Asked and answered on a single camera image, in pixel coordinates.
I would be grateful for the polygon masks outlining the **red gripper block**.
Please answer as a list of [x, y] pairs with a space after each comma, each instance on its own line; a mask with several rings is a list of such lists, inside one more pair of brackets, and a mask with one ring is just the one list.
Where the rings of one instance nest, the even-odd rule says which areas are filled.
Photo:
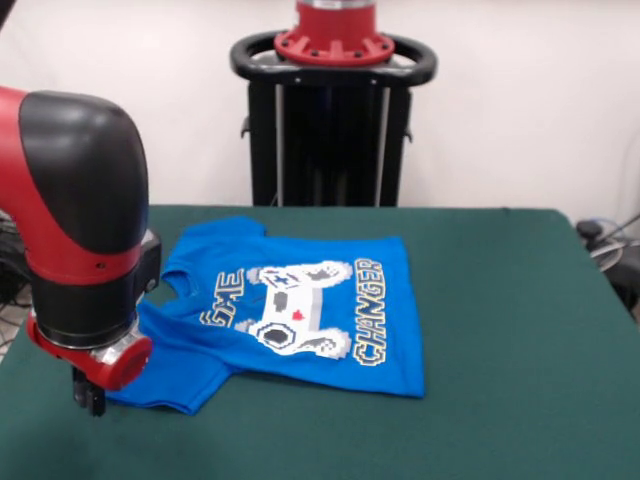
[[49, 355], [72, 366], [73, 398], [92, 417], [106, 411], [105, 391], [119, 391], [135, 380], [146, 367], [152, 353], [151, 339], [139, 329], [136, 316], [126, 334], [109, 345], [93, 349], [70, 349], [52, 343], [40, 332], [36, 314], [27, 317], [30, 340]]

